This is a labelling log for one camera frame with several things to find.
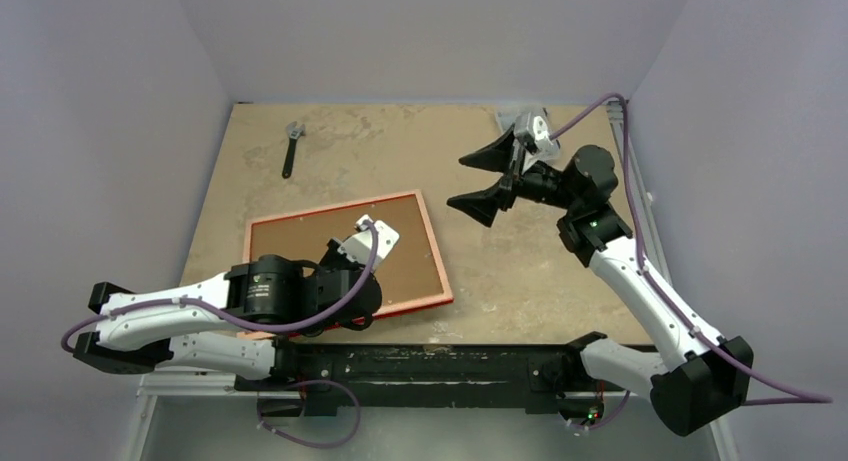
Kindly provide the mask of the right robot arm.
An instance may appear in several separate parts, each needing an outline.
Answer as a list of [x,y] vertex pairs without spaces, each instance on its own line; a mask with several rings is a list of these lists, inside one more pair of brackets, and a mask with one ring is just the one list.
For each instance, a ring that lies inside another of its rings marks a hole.
[[753,350],[740,336],[728,339],[699,317],[652,265],[613,208],[618,185],[612,154],[597,145],[577,149],[563,169],[541,160],[548,132],[509,129],[492,143],[460,158],[461,165],[495,172],[481,191],[448,199],[448,206],[489,227],[500,211],[522,198],[564,209],[557,228],[564,247],[604,281],[649,335],[654,352],[625,347],[601,334],[571,344],[561,362],[564,380],[576,388],[592,381],[615,384],[650,401],[660,421],[686,436],[743,406],[748,397]]

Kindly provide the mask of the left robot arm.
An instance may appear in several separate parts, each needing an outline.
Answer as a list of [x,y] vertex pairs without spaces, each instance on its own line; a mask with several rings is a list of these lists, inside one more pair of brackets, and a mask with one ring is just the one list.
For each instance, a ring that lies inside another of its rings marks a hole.
[[205,281],[147,294],[101,282],[89,300],[93,316],[69,328],[60,346],[110,374],[197,367],[284,390],[297,380],[296,360],[269,340],[234,332],[316,336],[332,327],[368,328],[382,305],[374,272],[395,244],[364,231],[330,241],[318,263],[263,255]]

